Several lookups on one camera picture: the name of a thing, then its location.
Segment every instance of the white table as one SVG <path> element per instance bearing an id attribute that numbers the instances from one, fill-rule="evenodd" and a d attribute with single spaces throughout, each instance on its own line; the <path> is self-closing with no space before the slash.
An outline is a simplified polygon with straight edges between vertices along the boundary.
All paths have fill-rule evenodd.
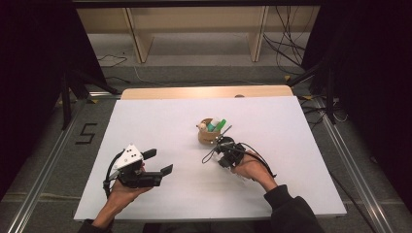
<path id="1" fill-rule="evenodd" d="M 197 141 L 195 124 L 206 117 L 224 117 L 226 133 L 236 143 L 264 156 L 278 184 L 302 196 L 316 216 L 343 216 L 346 210 L 327 172 L 298 101 L 293 96 L 120 100 L 92 168 L 75 220 L 95 218 L 106 201 L 102 189 L 113 157 L 133 143 L 140 151 L 157 149 L 147 171 L 174 164 L 161 186 L 141 195 L 117 219 L 145 222 L 234 220 L 270 217 L 258 183 L 242 181 L 212 159 L 211 147 Z"/>

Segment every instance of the person's right hand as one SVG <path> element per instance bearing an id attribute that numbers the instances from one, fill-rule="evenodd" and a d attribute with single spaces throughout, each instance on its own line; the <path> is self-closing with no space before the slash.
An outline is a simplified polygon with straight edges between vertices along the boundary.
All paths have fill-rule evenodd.
<path id="1" fill-rule="evenodd" d="M 247 152 L 259 157 L 258 154 L 250 150 L 248 150 Z M 242 161 L 231 169 L 231 172 L 238 174 L 246 179 L 252 179 L 255 182 L 260 183 L 260 185 L 262 185 L 262 187 L 266 191 L 270 191 L 278 186 L 272 176 L 270 176 L 267 169 L 263 166 L 263 164 L 261 164 L 255 158 L 247 155 L 246 153 Z"/>

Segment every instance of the small basket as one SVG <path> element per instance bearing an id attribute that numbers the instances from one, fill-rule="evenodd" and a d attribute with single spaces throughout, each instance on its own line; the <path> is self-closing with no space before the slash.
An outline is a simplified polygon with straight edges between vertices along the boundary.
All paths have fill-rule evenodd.
<path id="1" fill-rule="evenodd" d="M 205 122 L 206 125 L 208 125 L 212 121 L 211 118 L 205 118 L 200 121 Z M 204 145 L 214 145 L 216 143 L 216 138 L 221 135 L 221 130 L 216 131 L 216 132 L 202 132 L 199 130 L 199 133 L 197 134 L 197 138 L 199 140 L 199 143 L 204 144 Z"/>

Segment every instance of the gray floor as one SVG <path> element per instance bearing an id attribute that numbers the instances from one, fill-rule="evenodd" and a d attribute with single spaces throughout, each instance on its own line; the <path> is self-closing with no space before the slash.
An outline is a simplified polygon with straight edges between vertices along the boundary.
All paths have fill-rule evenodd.
<path id="1" fill-rule="evenodd" d="M 130 81 L 130 83 L 125 83 L 117 78 L 108 79 L 108 84 L 119 90 L 150 86 L 283 84 L 285 83 L 285 75 L 289 74 L 279 69 L 275 61 L 276 55 L 270 50 L 262 50 L 260 61 L 251 62 L 247 44 L 238 39 L 242 38 L 239 35 L 230 34 L 223 35 L 223 37 L 207 35 L 207 38 L 202 35 L 200 42 L 198 42 L 198 37 L 189 35 L 185 37 L 184 41 L 189 46 L 185 47 L 175 37 L 172 35 L 171 38 L 167 36 L 155 38 L 154 47 L 151 50 L 152 56 L 145 64 L 136 64 L 133 61 L 133 53 L 130 52 L 127 38 L 117 38 L 118 43 L 115 48 L 106 48 L 107 40 L 95 42 L 93 45 L 98 56 L 109 53 L 129 55 L 127 61 L 119 66 L 103 67 L 107 78 L 117 77 Z M 191 44 L 193 41 L 188 40 L 188 38 L 197 41 Z M 211 45 L 201 43 L 205 40 L 211 40 L 214 43 Z M 285 65 L 288 71 L 301 72 L 299 68 L 288 66 L 287 62 L 281 62 L 281 65 Z M 293 89 L 293 93 L 298 96 L 309 94 L 308 84 L 309 82 L 299 84 Z M 93 86 L 90 86 L 89 89 L 100 91 Z M 62 150 L 62 154 L 51 169 L 51 175 L 42 190 L 42 195 L 35 203 L 34 210 L 28 218 L 23 232 L 76 232 L 80 227 L 81 224 L 73 220 L 73 215 L 82 196 L 115 102 L 116 99 L 113 98 L 100 98 L 95 102 L 78 102 L 73 105 L 76 110 L 79 110 L 78 117 L 67 138 L 67 144 Z M 313 107 L 314 105 L 315 101 L 308 101 L 302 106 Z M 345 116 L 343 111 L 336 112 L 336 114 L 339 118 Z M 306 116 L 308 122 L 314 122 L 320 118 L 318 112 Z M 80 135 L 86 123 L 96 123 L 96 125 L 87 128 L 87 132 L 94 133 L 95 136 L 91 144 L 77 145 L 76 142 L 88 140 L 88 137 Z M 30 192 L 41 174 L 43 165 L 48 160 L 54 144 L 62 133 L 61 125 L 62 108 L 57 103 L 39 144 L 32 156 L 26 160 L 15 182 L 0 203 L 0 232 L 7 232 L 27 193 Z M 372 154 L 359 136 L 359 132 L 354 127 L 350 117 L 344 122 L 337 121 L 337 128 L 360 167 L 371 192 L 384 211 L 393 232 L 411 232 L 411 214 L 380 170 L 379 165 L 370 159 Z M 361 211 L 372 222 L 368 207 L 354 185 L 350 173 L 326 130 L 326 126 L 321 122 L 314 126 L 312 131 L 327 168 L 343 184 L 356 203 L 359 204 Z M 310 174 L 308 174 L 307 179 L 310 182 Z M 337 218 L 320 218 L 319 221 L 325 231 L 371 232 L 347 194 L 338 184 L 336 184 L 336 188 L 348 214 Z M 115 232 L 141 232 L 142 227 L 142 223 L 116 222 Z"/>

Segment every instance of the floor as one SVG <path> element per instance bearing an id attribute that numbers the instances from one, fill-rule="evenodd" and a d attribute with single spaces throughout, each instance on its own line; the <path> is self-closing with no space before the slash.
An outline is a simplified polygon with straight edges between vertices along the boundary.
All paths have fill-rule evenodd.
<path id="1" fill-rule="evenodd" d="M 282 35 L 268 36 L 280 40 Z M 307 34 L 301 35 L 298 43 L 304 47 L 307 37 Z M 89 38 L 108 85 L 119 90 L 149 86 L 283 84 L 287 76 L 294 77 L 302 72 L 287 59 L 279 60 L 280 56 L 267 43 L 262 45 L 259 61 L 252 62 L 243 34 L 159 34 L 144 64 L 136 63 L 127 35 L 89 35 Z M 291 50 L 285 53 L 294 57 Z M 309 83 L 295 86 L 294 95 L 310 95 Z M 88 88 L 102 91 L 94 86 Z M 360 138 L 350 116 L 339 109 L 336 101 L 336 125 L 330 125 L 319 111 L 325 100 L 313 97 L 301 100 L 302 111 L 306 113 L 326 167 L 336 178 L 336 188 L 348 211 L 342 217 L 319 218 L 324 230 L 373 232 L 370 223 L 375 232 L 411 232 L 411 213 L 379 164 L 374 162 L 373 154 Z M 74 124 L 61 130 L 62 107 L 56 103 L 39 144 L 1 201 L 0 232 L 11 229 L 76 232 L 79 229 L 81 224 L 73 220 L 73 215 L 116 97 L 95 96 L 87 101 L 76 101 L 72 97 L 72 100 Z M 94 134 L 90 144 L 79 144 L 89 139 L 82 136 L 82 132 Z M 34 202 L 27 203 L 31 197 Z M 143 223 L 139 222 L 116 222 L 114 230 L 141 232 L 142 228 Z"/>

